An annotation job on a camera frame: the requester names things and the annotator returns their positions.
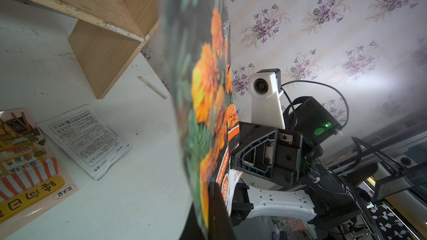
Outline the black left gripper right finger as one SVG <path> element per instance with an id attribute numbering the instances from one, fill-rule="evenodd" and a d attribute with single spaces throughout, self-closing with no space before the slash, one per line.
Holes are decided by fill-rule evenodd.
<path id="1" fill-rule="evenodd" d="M 216 182 L 209 184 L 209 240 L 236 240 L 221 188 Z"/>

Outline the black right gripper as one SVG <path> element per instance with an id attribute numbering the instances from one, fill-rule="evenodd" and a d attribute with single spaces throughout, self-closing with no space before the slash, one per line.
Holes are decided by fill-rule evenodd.
<path id="1" fill-rule="evenodd" d="M 240 123 L 239 145 L 230 166 L 251 176 L 290 188 L 298 182 L 303 137 L 296 131 Z"/>

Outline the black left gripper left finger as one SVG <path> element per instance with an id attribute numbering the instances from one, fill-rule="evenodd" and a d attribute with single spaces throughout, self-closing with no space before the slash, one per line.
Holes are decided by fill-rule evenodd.
<path id="1" fill-rule="evenodd" d="M 199 227 L 194 205 L 191 205 L 186 224 L 179 240 L 204 240 L 205 237 Z"/>

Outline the white text seed bag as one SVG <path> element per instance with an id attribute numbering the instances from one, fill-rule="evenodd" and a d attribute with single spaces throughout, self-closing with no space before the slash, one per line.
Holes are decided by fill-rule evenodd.
<path id="1" fill-rule="evenodd" d="M 89 104 L 37 125 L 96 181 L 132 150 Z"/>

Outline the orange marigold seed bag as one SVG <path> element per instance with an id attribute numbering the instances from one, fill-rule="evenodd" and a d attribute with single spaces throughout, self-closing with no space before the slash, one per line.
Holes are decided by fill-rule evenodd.
<path id="1" fill-rule="evenodd" d="M 209 184 L 220 186 L 226 205 L 229 155 L 239 141 L 228 9 L 225 0 L 161 0 L 159 9 L 183 171 L 209 240 Z"/>

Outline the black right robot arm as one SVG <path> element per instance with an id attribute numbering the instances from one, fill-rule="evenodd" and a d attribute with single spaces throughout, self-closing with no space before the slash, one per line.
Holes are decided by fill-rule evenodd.
<path id="1" fill-rule="evenodd" d="M 360 234 L 367 227 L 367 238 L 378 231 L 367 209 L 368 199 L 360 189 L 348 184 L 317 162 L 320 143 L 332 135 L 340 123 L 314 98 L 294 101 L 296 110 L 280 113 L 290 130 L 240 123 L 240 142 L 231 155 L 231 168 L 272 182 L 282 191 L 263 190 L 239 183 L 231 207 L 231 222 L 238 226 L 254 217 L 290 217 L 307 222 L 322 240 L 339 235 L 340 227 Z"/>

